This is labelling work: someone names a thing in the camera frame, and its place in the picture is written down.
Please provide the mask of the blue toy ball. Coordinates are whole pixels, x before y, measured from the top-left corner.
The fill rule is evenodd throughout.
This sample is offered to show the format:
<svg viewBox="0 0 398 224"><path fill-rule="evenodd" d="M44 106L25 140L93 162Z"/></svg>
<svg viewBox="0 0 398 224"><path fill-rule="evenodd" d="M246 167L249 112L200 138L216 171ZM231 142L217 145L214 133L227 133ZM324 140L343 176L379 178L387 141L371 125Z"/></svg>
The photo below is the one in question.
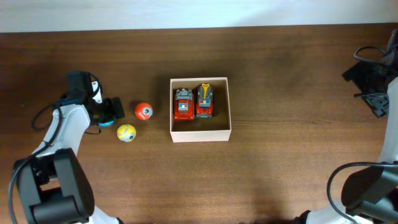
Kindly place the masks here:
<svg viewBox="0 0 398 224"><path fill-rule="evenodd" d="M105 122L105 123L99 123L98 126L99 127L110 127L113 124L114 124L114 121L108 121L108 122Z"/></svg>

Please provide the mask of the red fire truck grey ladder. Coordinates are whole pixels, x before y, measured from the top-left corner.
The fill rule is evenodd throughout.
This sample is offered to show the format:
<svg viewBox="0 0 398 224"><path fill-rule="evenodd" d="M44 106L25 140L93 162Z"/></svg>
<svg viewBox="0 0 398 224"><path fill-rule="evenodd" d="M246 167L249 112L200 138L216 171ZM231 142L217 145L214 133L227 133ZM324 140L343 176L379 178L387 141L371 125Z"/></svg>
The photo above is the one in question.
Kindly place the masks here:
<svg viewBox="0 0 398 224"><path fill-rule="evenodd" d="M174 98L174 120L194 120L193 92L188 89L177 89Z"/></svg>

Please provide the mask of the red fire truck yellow crane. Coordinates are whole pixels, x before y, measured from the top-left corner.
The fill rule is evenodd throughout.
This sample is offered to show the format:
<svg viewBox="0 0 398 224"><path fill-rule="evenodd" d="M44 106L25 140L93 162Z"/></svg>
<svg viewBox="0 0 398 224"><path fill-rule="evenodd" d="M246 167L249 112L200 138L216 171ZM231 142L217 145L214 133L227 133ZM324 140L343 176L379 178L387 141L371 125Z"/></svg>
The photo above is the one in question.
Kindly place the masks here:
<svg viewBox="0 0 398 224"><path fill-rule="evenodd" d="M213 111L213 88L209 83L202 83L197 90L196 117L212 118Z"/></svg>

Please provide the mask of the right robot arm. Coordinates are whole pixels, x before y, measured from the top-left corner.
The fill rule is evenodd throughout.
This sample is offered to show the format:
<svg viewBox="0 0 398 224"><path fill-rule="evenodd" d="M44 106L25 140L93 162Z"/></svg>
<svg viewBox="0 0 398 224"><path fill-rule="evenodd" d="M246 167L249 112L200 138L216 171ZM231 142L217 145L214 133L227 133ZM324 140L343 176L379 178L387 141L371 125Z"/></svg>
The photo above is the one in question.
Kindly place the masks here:
<svg viewBox="0 0 398 224"><path fill-rule="evenodd" d="M382 58L371 60L354 52L357 64L343 78L353 82L361 98L378 118L387 118L384 144L377 162L351 162L336 168L328 178L325 208L303 212L294 223L397 223L397 31L393 30ZM341 190L340 200L331 196L335 176L350 167L352 173Z"/></svg>

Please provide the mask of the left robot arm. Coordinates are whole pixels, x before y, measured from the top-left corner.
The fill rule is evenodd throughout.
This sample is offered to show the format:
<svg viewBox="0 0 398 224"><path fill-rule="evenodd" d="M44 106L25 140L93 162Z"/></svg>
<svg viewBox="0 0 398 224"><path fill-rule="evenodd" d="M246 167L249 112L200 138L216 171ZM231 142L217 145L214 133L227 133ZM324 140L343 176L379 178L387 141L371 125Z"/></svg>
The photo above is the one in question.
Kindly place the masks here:
<svg viewBox="0 0 398 224"><path fill-rule="evenodd" d="M92 125L124 117L121 100L103 98L90 72L67 75L68 91L55 103L52 122L39 147L14 164L9 191L18 190L28 223L114 223L95 205L93 191L76 158L81 139Z"/></svg>

